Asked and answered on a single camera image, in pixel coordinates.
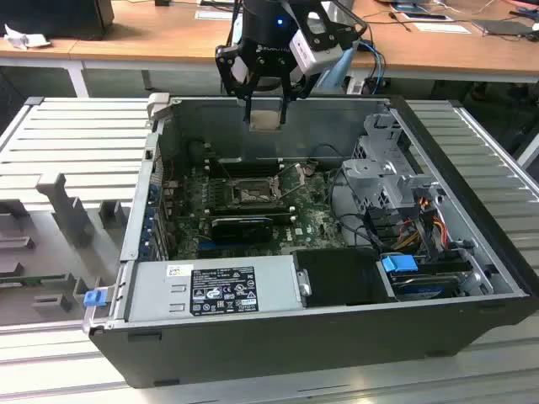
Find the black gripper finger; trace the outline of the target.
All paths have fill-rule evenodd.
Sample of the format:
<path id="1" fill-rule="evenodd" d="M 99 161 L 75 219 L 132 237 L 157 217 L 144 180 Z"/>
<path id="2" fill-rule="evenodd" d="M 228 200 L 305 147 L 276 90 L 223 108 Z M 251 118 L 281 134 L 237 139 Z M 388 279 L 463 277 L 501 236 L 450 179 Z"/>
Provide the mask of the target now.
<path id="1" fill-rule="evenodd" d="M 255 89 L 255 73 L 249 70 L 248 54 L 243 45 L 216 48 L 216 66 L 227 95 L 244 102 L 243 121 L 251 121 L 252 97 Z"/>
<path id="2" fill-rule="evenodd" d="M 280 124 L 283 125 L 286 122 L 286 113 L 288 106 L 291 102 L 300 99 L 305 99 L 309 96 L 312 89 L 317 83 L 317 75 L 305 76 L 303 75 L 301 80 L 292 84 L 289 76 L 281 79 L 282 86 L 282 99 L 280 102 Z"/>

